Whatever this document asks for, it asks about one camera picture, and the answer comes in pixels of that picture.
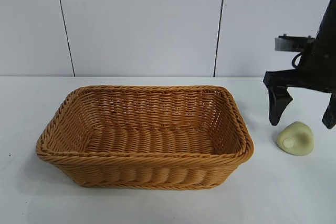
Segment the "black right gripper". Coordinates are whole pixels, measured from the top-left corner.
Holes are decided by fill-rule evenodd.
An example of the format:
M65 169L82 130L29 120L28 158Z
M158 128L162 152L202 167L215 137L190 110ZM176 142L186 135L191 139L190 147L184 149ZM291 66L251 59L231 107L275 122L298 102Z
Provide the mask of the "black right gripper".
M269 121L278 125L282 113L292 101L287 87L306 88L325 93L335 91L335 44L313 37L276 37L275 50L295 52L291 69L267 71ZM336 125L336 94L332 93L322 118L327 129Z

